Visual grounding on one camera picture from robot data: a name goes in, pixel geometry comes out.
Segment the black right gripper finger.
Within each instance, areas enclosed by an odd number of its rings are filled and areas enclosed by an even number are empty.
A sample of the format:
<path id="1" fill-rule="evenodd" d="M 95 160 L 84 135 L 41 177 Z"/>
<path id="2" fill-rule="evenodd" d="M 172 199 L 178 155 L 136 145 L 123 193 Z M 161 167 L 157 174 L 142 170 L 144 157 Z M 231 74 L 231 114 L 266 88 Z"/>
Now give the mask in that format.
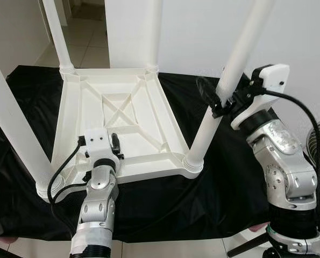
<path id="1" fill-rule="evenodd" d="M 221 99 L 216 93 L 216 85 L 207 77 L 197 77 L 196 86 L 201 99 L 212 110 L 220 110 L 222 108 Z"/>

